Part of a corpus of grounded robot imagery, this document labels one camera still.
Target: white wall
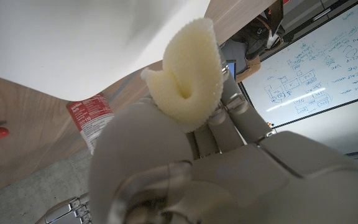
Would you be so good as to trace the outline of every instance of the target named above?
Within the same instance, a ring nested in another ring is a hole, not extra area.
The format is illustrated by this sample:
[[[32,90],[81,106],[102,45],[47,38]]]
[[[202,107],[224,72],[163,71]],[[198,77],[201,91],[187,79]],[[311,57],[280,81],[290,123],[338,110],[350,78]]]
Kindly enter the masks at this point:
[[[358,152],[358,102],[276,128],[292,131],[341,153]]]

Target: floor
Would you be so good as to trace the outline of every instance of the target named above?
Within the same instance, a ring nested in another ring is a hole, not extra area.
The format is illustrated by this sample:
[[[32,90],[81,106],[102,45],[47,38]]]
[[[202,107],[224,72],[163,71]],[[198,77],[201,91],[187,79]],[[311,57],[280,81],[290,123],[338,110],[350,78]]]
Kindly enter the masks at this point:
[[[52,206],[88,191],[89,151],[31,174],[0,190],[0,223],[35,223]]]

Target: wooden table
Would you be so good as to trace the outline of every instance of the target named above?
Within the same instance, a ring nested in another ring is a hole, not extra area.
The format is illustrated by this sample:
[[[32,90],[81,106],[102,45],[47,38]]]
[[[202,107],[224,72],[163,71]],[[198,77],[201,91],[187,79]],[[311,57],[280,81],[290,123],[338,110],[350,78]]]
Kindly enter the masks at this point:
[[[206,17],[214,21],[219,44],[226,41],[274,0],[211,0]],[[156,62],[151,69],[161,69]],[[147,91],[134,72],[105,89],[112,110],[137,101]],[[0,139],[0,189],[62,160],[86,150],[72,121],[68,102],[0,79],[0,126],[10,135]]]

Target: metal joint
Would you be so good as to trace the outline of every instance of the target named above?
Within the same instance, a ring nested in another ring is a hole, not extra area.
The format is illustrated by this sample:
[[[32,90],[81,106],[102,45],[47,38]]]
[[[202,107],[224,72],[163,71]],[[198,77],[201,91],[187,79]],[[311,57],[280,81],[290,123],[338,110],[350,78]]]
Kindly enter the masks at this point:
[[[68,203],[70,210],[73,210],[74,208],[76,208],[80,205],[81,205],[81,202],[78,197],[71,199],[70,202]]]
[[[222,68],[222,75],[223,75],[223,81],[226,81],[229,78],[230,70],[228,65]]]
[[[230,112],[243,103],[248,103],[245,96],[242,93],[236,93],[231,97],[230,102],[226,105],[226,109]]]

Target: foam piece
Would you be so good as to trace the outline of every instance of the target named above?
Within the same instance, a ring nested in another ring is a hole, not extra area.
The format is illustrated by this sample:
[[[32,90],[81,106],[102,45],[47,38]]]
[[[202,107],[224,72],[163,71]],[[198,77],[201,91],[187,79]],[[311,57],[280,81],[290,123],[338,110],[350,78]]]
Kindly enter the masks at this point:
[[[163,70],[141,76],[160,110],[186,133],[205,123],[221,99],[223,76],[213,22],[196,19],[182,28],[165,49]]]

